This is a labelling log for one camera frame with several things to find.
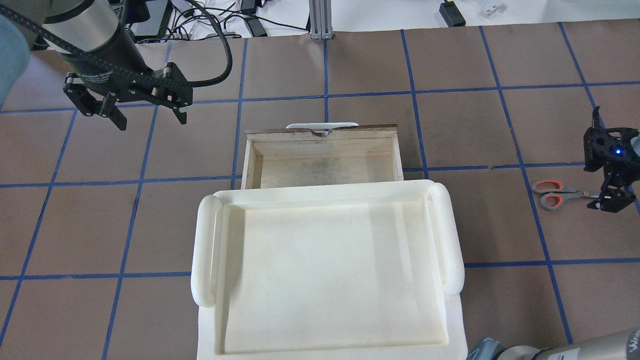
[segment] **tray handle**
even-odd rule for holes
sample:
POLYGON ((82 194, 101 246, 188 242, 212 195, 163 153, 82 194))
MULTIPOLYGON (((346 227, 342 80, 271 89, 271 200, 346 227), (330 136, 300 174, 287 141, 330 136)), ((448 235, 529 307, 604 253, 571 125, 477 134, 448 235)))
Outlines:
POLYGON ((198 207, 191 267, 191 294, 200 307, 212 307, 216 303, 221 210, 222 201, 215 195, 206 196, 198 207))
POLYGON ((346 126, 358 126, 358 123, 357 122, 309 122, 308 124, 297 123, 297 124, 287 125, 287 129, 324 130, 324 129, 335 129, 336 127, 346 127, 346 126))
POLYGON ((427 189, 427 200, 433 204, 435 235, 439 243, 444 268, 442 290, 448 296, 460 294, 465 283, 465 265, 462 260, 456 221, 447 188, 435 183, 427 189))

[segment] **wooden drawer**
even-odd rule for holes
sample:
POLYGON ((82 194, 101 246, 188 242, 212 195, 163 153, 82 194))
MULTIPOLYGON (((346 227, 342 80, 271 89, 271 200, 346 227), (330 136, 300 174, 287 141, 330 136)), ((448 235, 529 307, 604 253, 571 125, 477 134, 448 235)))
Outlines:
POLYGON ((246 132, 242 189, 403 180, 397 125, 246 132))

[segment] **black cable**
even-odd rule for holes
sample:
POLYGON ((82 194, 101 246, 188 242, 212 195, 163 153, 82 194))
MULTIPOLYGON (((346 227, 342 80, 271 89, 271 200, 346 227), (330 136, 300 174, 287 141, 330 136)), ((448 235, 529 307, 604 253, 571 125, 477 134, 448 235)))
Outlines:
POLYGON ((160 30, 162 30, 162 29, 166 29, 166 31, 171 31, 171 28, 170 28, 170 27, 168 27, 168 26, 161 26, 161 27, 158 29, 158 33, 160 33, 160 30))
MULTIPOLYGON (((242 38, 242 36, 240 34, 228 34, 225 35, 227 38, 242 38)), ((187 40, 185 38, 146 38, 144 40, 140 40, 139 42, 136 42, 136 44, 149 44, 149 43, 154 43, 154 42, 167 42, 169 40, 176 40, 176 41, 202 41, 202 40, 208 40, 210 38, 217 38, 217 35, 209 35, 208 37, 203 37, 203 38, 197 38, 197 39, 192 39, 192 40, 187 40)))
POLYGON ((247 16, 249 18, 255 18, 255 19, 260 19, 260 20, 266 21, 266 22, 270 22, 270 23, 272 23, 274 25, 284 26, 286 28, 292 28, 292 29, 297 29, 297 30, 302 30, 302 31, 308 32, 307 29, 305 29, 305 28, 301 28, 299 26, 293 26, 293 25, 289 25, 289 24, 282 24, 281 22, 275 22, 273 20, 269 20, 269 19, 263 18, 263 17, 258 16, 258 15, 250 15, 250 14, 245 14, 243 12, 239 12, 239 11, 235 11, 235 10, 225 10, 225 9, 222 9, 222 8, 205 8, 205 9, 222 11, 222 12, 229 12, 229 13, 234 13, 234 14, 241 14, 241 15, 245 15, 245 16, 247 16))
POLYGON ((244 23, 247 24, 245 17, 243 17, 242 15, 238 15, 236 13, 233 13, 227 17, 225 17, 225 20, 222 22, 222 28, 224 29, 224 31, 227 30, 227 21, 230 19, 233 19, 234 17, 239 17, 240 19, 244 20, 244 23))
POLYGON ((178 27, 178 34, 180 35, 181 38, 186 38, 187 40, 191 40, 191 36, 189 36, 187 29, 183 28, 182 26, 178 27))
MULTIPOLYGON (((233 7, 234 5, 235 5, 235 4, 231 4, 227 9, 223 9, 223 12, 221 12, 220 14, 218 14, 218 16, 220 16, 220 15, 221 15, 221 14, 223 14, 223 13, 225 13, 227 10, 231 9, 231 7, 233 7)), ((197 22, 199 22, 199 23, 201 23, 201 24, 209 25, 209 23, 208 23, 208 22, 203 22, 203 21, 202 21, 202 19, 204 19, 204 20, 206 20, 206 19, 207 19, 207 16, 206 16, 206 15, 203 15, 203 14, 200 14, 200 15, 192 15, 192 16, 190 16, 190 17, 186 17, 184 21, 182 21, 180 24, 177 24, 177 21, 178 21, 178 20, 179 20, 179 19, 180 19, 180 18, 181 18, 185 13, 187 13, 187 12, 189 12, 189 11, 195 11, 195 9, 187 9, 187 10, 185 10, 185 11, 183 11, 183 12, 179 13, 178 15, 176 15, 176 17, 173 19, 173 29, 169 29, 169 28, 167 28, 167 29, 168 29, 168 31, 169 31, 169 32, 168 32, 168 34, 167 34, 167 36, 168 36, 168 37, 171 37, 171 36, 175 33, 175 30, 176 30, 176 29, 178 29, 179 27, 183 27, 183 26, 185 26, 186 24, 189 24, 189 23, 194 22, 194 21, 197 21, 197 22)), ((234 14, 229 15, 229 16, 225 17, 223 20, 218 20, 218 19, 217 19, 217 18, 215 18, 215 17, 214 17, 214 18, 218 21, 218 24, 221 24, 221 21, 224 21, 224 20, 226 20, 227 18, 229 18, 229 17, 231 17, 231 16, 236 16, 236 15, 234 15, 234 14)))
MULTIPOLYGON (((229 10, 231 10, 231 8, 232 8, 232 7, 234 7, 234 5, 235 5, 235 4, 236 4, 236 3, 234 2, 233 4, 229 5, 226 9, 224 9, 221 13, 219 13, 219 14, 218 14, 218 16, 222 16, 222 15, 224 15, 224 13, 225 13, 225 12, 227 12, 227 11, 229 11, 229 10)), ((201 24, 205 24, 205 25, 207 25, 207 23, 206 23, 206 22, 202 22, 202 21, 200 21, 200 20, 198 20, 198 22, 199 22, 199 23, 201 23, 201 24)))
POLYGON ((185 0, 185 1, 192 4, 196 9, 200 10, 203 13, 203 15, 207 17, 207 19, 211 23, 211 26, 216 31, 216 34, 218 34, 218 36, 220 37, 223 47, 225 48, 225 54, 227 55, 227 67, 222 72, 222 74, 220 74, 215 78, 207 79, 207 80, 198 80, 198 81, 177 81, 177 80, 171 80, 171 79, 155 78, 153 76, 131 71, 119 65, 115 65, 110 62, 104 61, 103 59, 100 59, 90 53, 87 53, 86 51, 78 48, 73 44, 70 44, 66 40, 56 36, 55 34, 41 27, 31 19, 17 13, 13 9, 5 6, 2 3, 0 3, 0 14, 4 15, 7 19, 14 21, 15 23, 23 26, 27 30, 32 31, 43 38, 46 38, 47 40, 52 42, 54 45, 69 51, 74 56, 78 57, 80 60, 87 61, 88 63, 101 67, 105 70, 113 71, 118 75, 131 78, 137 83, 143 83, 143 84, 154 85, 154 86, 186 87, 186 88, 197 88, 197 87, 203 87, 203 86, 209 86, 209 85, 215 85, 215 84, 221 83, 224 79, 226 79, 229 76, 229 74, 231 73, 231 67, 233 66, 231 48, 229 47, 227 38, 222 33, 222 29, 220 28, 220 24, 218 24, 217 19, 215 19, 213 15, 207 12, 207 10, 205 10, 205 8, 202 5, 197 3, 195 0, 185 0))
MULTIPOLYGON (((220 12, 220 14, 218 14, 218 15, 221 15, 221 14, 224 14, 224 13, 231 13, 229 16, 225 17, 225 18, 222 20, 223 25, 225 24, 225 21, 226 21, 226 20, 229 20, 229 19, 231 19, 231 18, 233 18, 233 17, 242 17, 242 18, 244 19, 244 21, 245 21, 245 22, 246 22, 247 18, 249 18, 249 19, 254 18, 254 19, 260 19, 260 20, 263 20, 263 21, 266 21, 266 22, 270 22, 270 23, 272 23, 272 24, 274 24, 274 25, 284 26, 284 27, 286 27, 286 28, 292 28, 292 29, 296 29, 296 30, 302 30, 302 31, 304 31, 304 32, 307 32, 307 33, 308 33, 308 30, 307 30, 307 29, 305 29, 305 28, 301 28, 301 27, 299 27, 299 26, 293 26, 293 25, 289 25, 289 24, 282 24, 281 22, 275 22, 275 21, 273 21, 273 20, 269 20, 269 19, 267 19, 267 18, 264 18, 264 17, 258 16, 258 15, 250 15, 250 14, 245 14, 245 13, 243 13, 243 12, 239 12, 239 11, 236 11, 236 10, 229 10, 231 7, 232 7, 232 6, 229 6, 229 7, 228 7, 228 8, 226 8, 226 9, 223 9, 223 8, 212 8, 212 7, 208 7, 208 8, 205 8, 205 9, 206 9, 206 10, 219 11, 219 12, 220 12)), ((178 14, 178 16, 176 16, 176 18, 174 18, 174 20, 173 20, 173 26, 175 27, 175 26, 177 25, 177 20, 178 20, 178 19, 180 19, 181 17, 183 17, 183 16, 184 16, 185 14, 187 14, 188 12, 192 12, 192 11, 194 11, 194 10, 195 10, 195 9, 191 8, 191 9, 187 9, 187 10, 184 10, 183 12, 179 13, 179 14, 178 14)), ((203 14, 202 14, 202 15, 193 15, 191 18, 197 18, 197 17, 199 17, 199 16, 205 16, 205 15, 203 15, 203 14)))

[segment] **drawer handle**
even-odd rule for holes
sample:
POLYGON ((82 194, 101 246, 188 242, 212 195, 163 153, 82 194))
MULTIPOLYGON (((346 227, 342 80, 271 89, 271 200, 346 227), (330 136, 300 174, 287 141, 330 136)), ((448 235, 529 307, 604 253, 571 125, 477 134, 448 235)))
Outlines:
POLYGON ((307 124, 289 124, 287 129, 311 129, 311 133, 321 138, 326 138, 332 129, 336 127, 359 126, 357 122, 309 122, 307 124))
POLYGON ((296 123, 287 125, 287 129, 311 129, 311 130, 324 130, 324 129, 335 129, 336 127, 345 127, 345 126, 359 126, 357 122, 309 122, 305 123, 296 123))

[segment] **orange scissor handle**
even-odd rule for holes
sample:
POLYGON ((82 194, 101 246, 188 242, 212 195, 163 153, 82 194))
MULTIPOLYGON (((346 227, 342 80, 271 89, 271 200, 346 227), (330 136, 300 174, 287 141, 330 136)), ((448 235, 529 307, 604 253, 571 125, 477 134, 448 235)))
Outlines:
POLYGON ((536 181, 531 185, 531 190, 537 194, 578 192, 577 189, 566 187, 558 180, 536 181))
POLYGON ((556 193, 548 193, 540 199, 540 205, 545 210, 556 210, 564 202, 564 198, 556 193))

